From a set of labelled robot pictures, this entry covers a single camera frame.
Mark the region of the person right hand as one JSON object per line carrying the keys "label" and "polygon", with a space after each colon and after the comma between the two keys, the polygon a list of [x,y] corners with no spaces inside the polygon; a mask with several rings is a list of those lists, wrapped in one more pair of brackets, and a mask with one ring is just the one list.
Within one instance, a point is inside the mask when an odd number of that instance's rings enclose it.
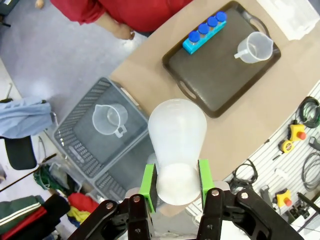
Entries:
{"label": "person right hand", "polygon": [[135,32],[126,24],[118,24],[115,30],[112,32],[113,36],[121,40],[133,40]]}

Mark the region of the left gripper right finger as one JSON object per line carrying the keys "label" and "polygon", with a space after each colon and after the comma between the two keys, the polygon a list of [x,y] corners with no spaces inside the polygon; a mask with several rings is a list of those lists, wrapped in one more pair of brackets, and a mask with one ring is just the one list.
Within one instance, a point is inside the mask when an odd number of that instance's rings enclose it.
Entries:
{"label": "left gripper right finger", "polygon": [[207,159],[199,160],[197,166],[203,209],[198,240],[219,240],[223,221],[232,222],[251,240],[303,239],[254,190],[243,189],[237,194],[222,190],[214,185]]}

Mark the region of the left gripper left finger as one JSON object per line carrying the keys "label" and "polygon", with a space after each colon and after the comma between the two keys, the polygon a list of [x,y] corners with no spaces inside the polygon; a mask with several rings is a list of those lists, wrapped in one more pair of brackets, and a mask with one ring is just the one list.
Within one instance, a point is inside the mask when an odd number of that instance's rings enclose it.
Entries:
{"label": "left gripper left finger", "polygon": [[156,212],[157,170],[145,166],[139,192],[121,203],[105,200],[69,237],[70,240],[118,240],[125,234],[129,240],[150,240],[155,236],[151,214]]}

